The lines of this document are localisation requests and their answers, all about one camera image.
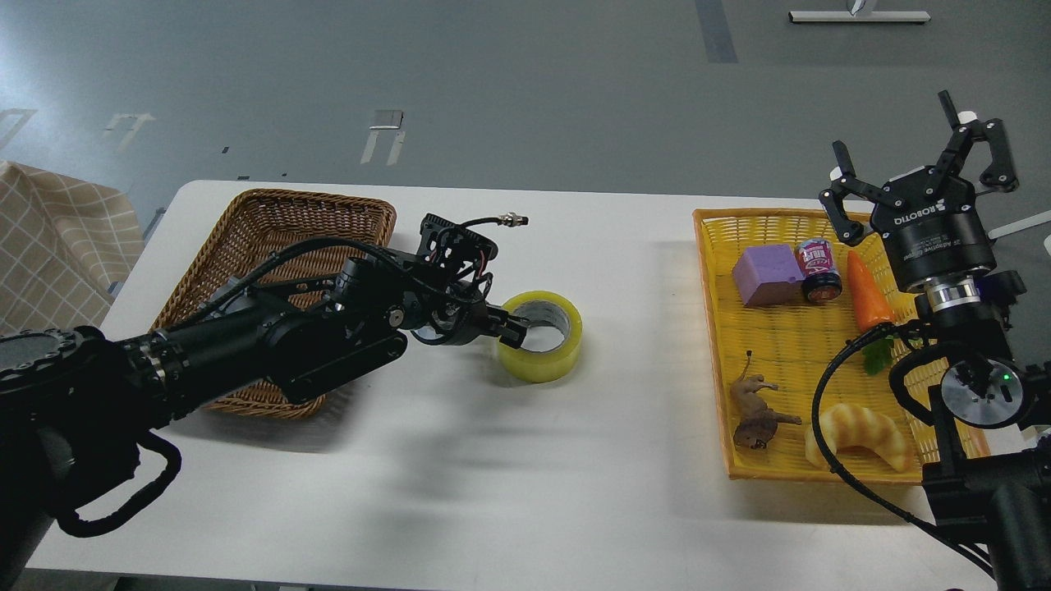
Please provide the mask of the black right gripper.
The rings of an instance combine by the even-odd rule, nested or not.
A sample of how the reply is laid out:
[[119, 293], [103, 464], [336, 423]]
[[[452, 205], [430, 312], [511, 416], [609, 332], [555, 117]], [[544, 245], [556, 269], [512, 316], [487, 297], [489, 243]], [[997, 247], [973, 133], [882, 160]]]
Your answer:
[[[980, 120], [975, 113], [961, 115], [948, 90], [937, 91], [951, 135], [932, 165], [898, 176], [877, 187], [857, 178], [848, 147], [831, 143], [837, 166], [830, 184], [819, 192], [819, 202], [843, 244], [856, 247], [877, 235], [889, 262], [897, 290], [919, 293], [932, 279], [983, 276], [996, 267], [996, 259], [975, 208], [975, 187], [959, 178], [976, 143], [989, 146], [990, 164], [978, 175], [988, 191], [1013, 192], [1018, 179], [1006, 133], [998, 117]], [[927, 192], [932, 177], [932, 191]], [[870, 224], [846, 213], [845, 198], [854, 195], [874, 205]], [[903, 209], [888, 201], [903, 203]]]

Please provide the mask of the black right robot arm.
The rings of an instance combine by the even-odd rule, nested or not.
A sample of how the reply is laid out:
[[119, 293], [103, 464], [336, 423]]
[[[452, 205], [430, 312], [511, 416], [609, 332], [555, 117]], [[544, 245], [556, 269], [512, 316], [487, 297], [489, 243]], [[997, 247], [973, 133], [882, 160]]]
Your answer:
[[[1049, 422], [1049, 367], [1018, 365], [1007, 337], [1010, 308], [1025, 284], [1017, 272], [996, 272], [994, 243], [975, 206], [977, 191], [961, 176], [977, 143], [990, 152], [978, 179], [984, 190], [1014, 191], [1017, 174], [1002, 120], [962, 115], [949, 91], [939, 93], [939, 102], [951, 128], [941, 156], [882, 186], [857, 178], [847, 146], [833, 143], [838, 174], [819, 202], [843, 244], [879, 237], [897, 289], [915, 295], [918, 318], [879, 323], [830, 360], [812, 396], [815, 444], [831, 474], [971, 561], [1000, 590], [1047, 590], [1049, 445], [970, 458], [957, 430], [961, 424], [992, 430]], [[919, 519], [856, 478], [836, 457], [819, 421], [838, 367], [883, 337], [897, 337], [909, 350], [888, 374], [898, 406], [934, 428], [939, 458], [922, 468], [932, 521]]]

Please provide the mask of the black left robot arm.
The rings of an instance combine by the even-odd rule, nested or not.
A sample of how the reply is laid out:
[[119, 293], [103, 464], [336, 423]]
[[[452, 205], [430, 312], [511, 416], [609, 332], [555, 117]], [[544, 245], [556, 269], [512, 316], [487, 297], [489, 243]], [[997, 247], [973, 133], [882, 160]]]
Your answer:
[[409, 339], [521, 347], [529, 319], [487, 301], [496, 244], [480, 224], [425, 217], [414, 252], [310, 238], [231, 280], [195, 313], [110, 341], [91, 326], [1, 341], [2, 586], [51, 525], [109, 534], [157, 501], [181, 453], [158, 431], [267, 381], [292, 404], [318, 399], [404, 355]]

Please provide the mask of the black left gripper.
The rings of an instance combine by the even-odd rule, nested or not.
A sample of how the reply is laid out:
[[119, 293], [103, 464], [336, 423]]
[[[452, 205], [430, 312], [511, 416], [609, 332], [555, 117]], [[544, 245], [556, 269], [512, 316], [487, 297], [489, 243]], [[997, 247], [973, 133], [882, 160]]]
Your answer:
[[483, 292], [466, 279], [444, 288], [444, 298], [424, 295], [420, 325], [410, 334], [429, 346], [463, 346], [477, 337], [492, 337], [507, 347], [521, 349], [530, 320], [488, 305]]

